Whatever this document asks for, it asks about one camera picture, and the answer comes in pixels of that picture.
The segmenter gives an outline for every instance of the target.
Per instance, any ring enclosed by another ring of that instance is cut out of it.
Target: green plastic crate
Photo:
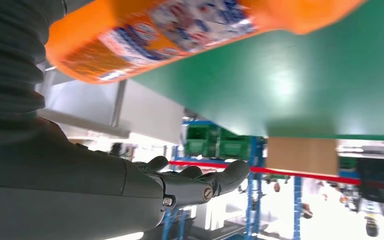
[[[250,157],[249,140],[220,140],[218,147],[219,158],[248,160]]]
[[[216,155],[216,142],[202,139],[188,139],[184,146],[184,153],[187,156],[214,157]]]
[[[339,168],[345,171],[353,171],[357,167],[357,161],[354,157],[340,157]]]
[[[233,132],[230,132],[226,129],[221,129],[220,131],[221,140],[230,140],[230,141],[249,141],[249,136],[240,136],[236,135]]]
[[[190,125],[187,129],[184,153],[187,156],[214,157],[217,145],[217,126]]]

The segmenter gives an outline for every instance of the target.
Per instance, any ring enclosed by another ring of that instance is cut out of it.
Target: green bin
[[[220,140],[218,157],[223,159],[248,160],[250,157],[250,141]]]
[[[187,129],[184,153],[187,156],[214,157],[216,144],[217,126],[190,125]]]
[[[354,157],[340,157],[339,168],[343,171],[354,171],[357,167],[357,161]]]

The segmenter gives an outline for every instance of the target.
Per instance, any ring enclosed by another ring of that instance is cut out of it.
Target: screw
[[[210,186],[206,186],[204,189],[204,202],[208,202],[213,197],[213,188]]]
[[[164,206],[167,206],[167,207],[170,207],[172,204],[173,204],[173,199],[169,198],[169,197],[165,197],[163,200],[162,200],[162,204]]]

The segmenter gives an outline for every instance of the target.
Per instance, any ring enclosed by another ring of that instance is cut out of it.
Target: blue shelving frame
[[[184,125],[215,125],[211,121],[184,121]],[[250,136],[250,157],[248,163],[250,167],[264,167],[265,159],[263,157],[263,150],[266,147],[264,139]],[[205,158],[197,159],[195,157],[179,157],[178,146],[174,148],[173,161],[183,161],[183,162],[196,162],[196,163],[209,163],[209,164],[224,164],[225,160],[220,158]],[[359,179],[359,175],[356,172],[340,171],[339,176],[343,178],[352,178]],[[257,187],[254,190],[253,182],[256,180]],[[247,189],[247,208],[246,208],[246,224],[245,224],[245,233],[244,235],[236,235],[235,239],[244,239],[252,240],[257,239],[257,234],[260,233],[260,212],[261,212],[261,198],[263,196],[262,192],[262,173],[250,173],[248,176],[248,189]],[[299,176],[294,177],[294,216],[293,216],[293,240],[301,240],[300,227],[301,227],[301,197],[302,197],[302,181],[303,179]],[[257,202],[255,213],[253,214],[253,193],[257,191]],[[163,240],[168,240],[168,233],[170,227],[173,224],[174,218],[170,217],[171,213],[168,213],[164,217],[164,233]],[[185,224],[185,213],[182,212],[179,221],[179,236],[178,239],[182,240],[184,235],[184,224]]]

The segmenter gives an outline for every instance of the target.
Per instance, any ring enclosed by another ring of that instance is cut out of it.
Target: cardboard box
[[[269,137],[266,167],[298,173],[338,176],[336,139]]]

